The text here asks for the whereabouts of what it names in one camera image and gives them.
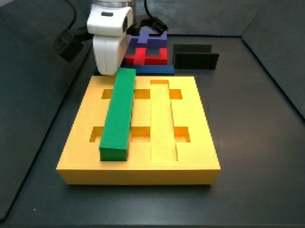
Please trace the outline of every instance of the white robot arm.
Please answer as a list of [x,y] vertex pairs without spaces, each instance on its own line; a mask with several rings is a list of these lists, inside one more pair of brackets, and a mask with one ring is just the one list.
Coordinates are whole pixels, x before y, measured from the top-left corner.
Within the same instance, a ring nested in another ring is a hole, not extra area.
[[115,75],[126,56],[134,24],[134,0],[94,0],[87,21],[88,33],[94,34],[92,49],[96,66],[103,75]]
[[167,25],[154,17],[145,8],[147,18],[135,22],[136,0],[92,0],[87,26],[72,28],[76,21],[76,9],[70,0],[64,0],[74,10],[70,26],[58,35],[54,49],[66,61],[72,61],[83,48],[82,42],[92,39],[96,66],[103,75],[115,75],[130,42],[130,35],[138,36],[142,27],[151,28],[162,34]]

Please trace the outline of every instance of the green block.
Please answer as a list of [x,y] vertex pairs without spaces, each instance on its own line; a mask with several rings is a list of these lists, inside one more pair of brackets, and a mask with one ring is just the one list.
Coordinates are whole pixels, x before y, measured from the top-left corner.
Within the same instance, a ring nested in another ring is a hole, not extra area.
[[120,68],[103,126],[100,161],[127,161],[135,83],[136,70]]

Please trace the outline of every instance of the stacked blocks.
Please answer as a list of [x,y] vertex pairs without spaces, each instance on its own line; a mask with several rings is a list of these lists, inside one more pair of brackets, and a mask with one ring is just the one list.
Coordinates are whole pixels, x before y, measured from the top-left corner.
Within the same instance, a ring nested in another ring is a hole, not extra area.
[[[169,65],[167,32],[161,37],[153,37],[147,31],[141,31],[139,37],[131,38],[130,46],[136,51],[126,56],[122,67],[136,69],[138,75],[174,75],[174,66]],[[158,55],[147,55],[151,49],[158,50]]]
[[194,77],[136,77],[127,161],[100,161],[115,83],[92,77],[88,84],[56,168],[64,182],[213,184],[221,166]]

